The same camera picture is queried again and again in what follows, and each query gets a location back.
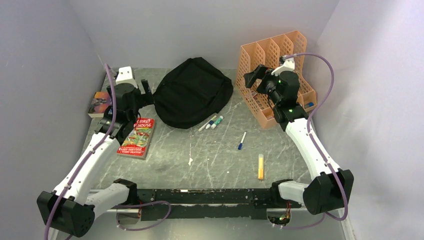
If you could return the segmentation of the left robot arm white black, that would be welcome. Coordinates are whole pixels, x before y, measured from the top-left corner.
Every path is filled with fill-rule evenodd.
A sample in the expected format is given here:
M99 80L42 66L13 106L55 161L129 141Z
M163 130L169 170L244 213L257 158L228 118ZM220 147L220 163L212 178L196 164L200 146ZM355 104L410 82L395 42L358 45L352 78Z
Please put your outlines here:
M116 83L107 88L112 97L104 117L98 123L89 146L68 175L51 192L42 191L36 203L45 224L44 239L50 229L82 237L96 218L117 205L132 208L139 202L137 185L117 179L104 190L89 195L93 181L133 131L139 110L153 104L153 94L146 79L144 93L131 83Z

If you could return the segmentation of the small blue item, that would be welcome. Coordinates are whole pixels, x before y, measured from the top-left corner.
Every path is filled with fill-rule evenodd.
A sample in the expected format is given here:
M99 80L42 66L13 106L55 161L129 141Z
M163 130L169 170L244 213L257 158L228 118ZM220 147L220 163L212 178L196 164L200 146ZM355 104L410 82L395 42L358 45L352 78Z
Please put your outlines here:
M305 108L310 108L310 107L313 107L313 106L314 106L314 103L313 102L309 102L309 103L306 103L304 105Z

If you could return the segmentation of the red treehouse book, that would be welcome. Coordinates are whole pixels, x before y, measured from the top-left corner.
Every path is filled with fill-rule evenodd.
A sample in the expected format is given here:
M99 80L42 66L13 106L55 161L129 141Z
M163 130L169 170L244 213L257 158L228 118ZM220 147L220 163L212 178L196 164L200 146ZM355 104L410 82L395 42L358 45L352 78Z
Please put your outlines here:
M133 126L133 130L116 153L120 156L144 160L147 156L155 124L154 118L139 117Z

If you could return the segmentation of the yellow highlighter marker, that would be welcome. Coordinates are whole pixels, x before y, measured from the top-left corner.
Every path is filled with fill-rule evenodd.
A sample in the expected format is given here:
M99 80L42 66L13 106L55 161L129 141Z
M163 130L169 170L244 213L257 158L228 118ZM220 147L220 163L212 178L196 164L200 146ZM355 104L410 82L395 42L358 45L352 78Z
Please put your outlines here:
M257 178L259 180L263 180L264 179L264 163L265 163L265 158L263 154L259 154L258 155L258 171L257 171Z

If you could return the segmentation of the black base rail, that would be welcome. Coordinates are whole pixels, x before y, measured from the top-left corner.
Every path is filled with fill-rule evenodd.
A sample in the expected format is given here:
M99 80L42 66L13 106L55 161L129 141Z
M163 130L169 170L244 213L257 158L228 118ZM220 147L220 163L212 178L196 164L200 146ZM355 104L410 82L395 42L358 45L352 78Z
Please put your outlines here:
M301 204L282 199L269 188L138 189L141 220L249 218L267 220L271 210L299 209Z

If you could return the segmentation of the blue capped white pen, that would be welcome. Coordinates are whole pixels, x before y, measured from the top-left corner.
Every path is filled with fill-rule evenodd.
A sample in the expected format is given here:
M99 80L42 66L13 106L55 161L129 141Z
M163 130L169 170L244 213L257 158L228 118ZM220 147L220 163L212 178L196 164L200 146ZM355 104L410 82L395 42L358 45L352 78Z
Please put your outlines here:
M245 132L243 133L242 138L241 138L241 140L240 140L240 143L239 143L239 145L238 145L238 147L237 147L237 149L238 149L238 150L241 150L241 149L242 149L242 147L243 147L243 143L244 143L244 140L245 140L246 135L247 135L247 132L245 131Z

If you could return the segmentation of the blue orange paperback book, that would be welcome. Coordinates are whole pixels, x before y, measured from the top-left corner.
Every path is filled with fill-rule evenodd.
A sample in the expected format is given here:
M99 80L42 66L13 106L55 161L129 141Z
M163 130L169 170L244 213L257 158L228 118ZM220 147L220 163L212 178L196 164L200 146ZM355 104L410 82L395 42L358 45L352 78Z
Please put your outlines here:
M91 118L102 118L105 110L112 104L112 98L107 91L97 91L91 101L88 115Z

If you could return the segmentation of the thin white pen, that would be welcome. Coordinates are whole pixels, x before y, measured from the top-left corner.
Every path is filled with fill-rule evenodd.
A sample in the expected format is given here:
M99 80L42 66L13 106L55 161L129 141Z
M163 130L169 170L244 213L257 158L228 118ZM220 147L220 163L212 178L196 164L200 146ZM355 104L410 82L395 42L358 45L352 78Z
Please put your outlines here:
M211 124L211 123L213 123L214 122L214 120L213 119L210 119L208 122L206 122L204 125L202 125L199 129L198 129L198 131L199 132L201 132L202 130L204 130L209 124Z

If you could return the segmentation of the green capped white marker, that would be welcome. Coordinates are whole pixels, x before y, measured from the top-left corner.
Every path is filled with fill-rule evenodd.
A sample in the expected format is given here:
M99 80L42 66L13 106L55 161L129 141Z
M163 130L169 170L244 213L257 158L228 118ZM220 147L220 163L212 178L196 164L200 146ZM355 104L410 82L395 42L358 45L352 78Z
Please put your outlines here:
M212 129L215 129L220 123L221 121L224 119L224 117L222 115L220 115L211 125Z

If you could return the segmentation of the blue white marker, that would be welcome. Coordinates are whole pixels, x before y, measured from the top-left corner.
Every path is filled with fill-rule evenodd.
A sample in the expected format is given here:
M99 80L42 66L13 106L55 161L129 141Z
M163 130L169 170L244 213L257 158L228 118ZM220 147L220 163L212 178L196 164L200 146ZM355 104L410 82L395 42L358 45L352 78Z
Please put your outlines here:
M215 122L215 119L217 118L217 115L214 115L209 121L208 121L208 123L206 124L206 129L209 129L211 126L212 126L212 124Z

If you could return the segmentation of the black student backpack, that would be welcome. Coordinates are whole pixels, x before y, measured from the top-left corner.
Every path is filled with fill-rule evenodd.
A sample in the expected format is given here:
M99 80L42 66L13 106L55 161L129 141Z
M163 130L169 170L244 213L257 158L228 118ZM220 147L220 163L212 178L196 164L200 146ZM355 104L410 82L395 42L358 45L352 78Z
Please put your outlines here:
M166 125L189 129L219 113L233 92L232 80L219 69L202 57L188 58L159 83L154 108Z

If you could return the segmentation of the orange plastic file organizer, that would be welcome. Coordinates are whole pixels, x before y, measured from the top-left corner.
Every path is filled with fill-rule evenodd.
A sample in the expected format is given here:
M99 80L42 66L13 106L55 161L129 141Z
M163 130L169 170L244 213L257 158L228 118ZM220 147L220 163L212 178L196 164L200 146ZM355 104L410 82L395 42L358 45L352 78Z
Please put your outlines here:
M298 30L248 43L240 47L235 84L263 129L269 129L277 124L273 113L274 104L271 103L267 95L257 92L257 87L261 83L260 80L257 80L251 88L246 88L244 74L252 72L258 65L265 65L272 72L280 66L281 56L304 53L306 49L307 39ZM294 72L297 73L300 84L297 93L297 103L306 112L310 112L317 105L317 96L316 91L302 76L304 58L304 56L293 58L295 61ZM314 103L314 106L305 108L304 105L309 102Z

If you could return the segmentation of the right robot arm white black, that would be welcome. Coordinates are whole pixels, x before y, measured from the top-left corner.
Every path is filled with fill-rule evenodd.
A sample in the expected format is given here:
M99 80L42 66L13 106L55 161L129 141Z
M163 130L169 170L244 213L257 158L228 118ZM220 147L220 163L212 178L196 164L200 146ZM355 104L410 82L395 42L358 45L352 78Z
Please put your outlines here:
M274 107L276 122L291 138L305 161L311 182L280 180L273 184L270 202L282 207L288 201L306 207L313 215L347 209L354 176L343 170L327 153L308 120L308 114L298 103L299 76L293 71L275 73L260 64L255 70L244 74L245 87L250 89L260 80L256 92L267 96Z

